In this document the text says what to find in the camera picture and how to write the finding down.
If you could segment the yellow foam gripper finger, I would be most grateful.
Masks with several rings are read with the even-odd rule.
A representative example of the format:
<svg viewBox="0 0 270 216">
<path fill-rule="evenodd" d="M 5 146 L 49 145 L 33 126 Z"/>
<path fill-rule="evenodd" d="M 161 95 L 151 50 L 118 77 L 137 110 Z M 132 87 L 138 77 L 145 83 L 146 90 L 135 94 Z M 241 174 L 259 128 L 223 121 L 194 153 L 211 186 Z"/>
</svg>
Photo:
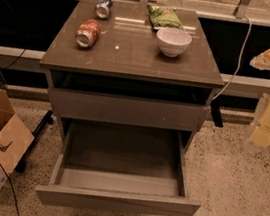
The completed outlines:
<svg viewBox="0 0 270 216">
<path fill-rule="evenodd" d="M 250 152 L 261 153 L 270 146 L 270 130 L 258 125 L 250 124 L 247 127 L 243 147 Z"/>
</svg>

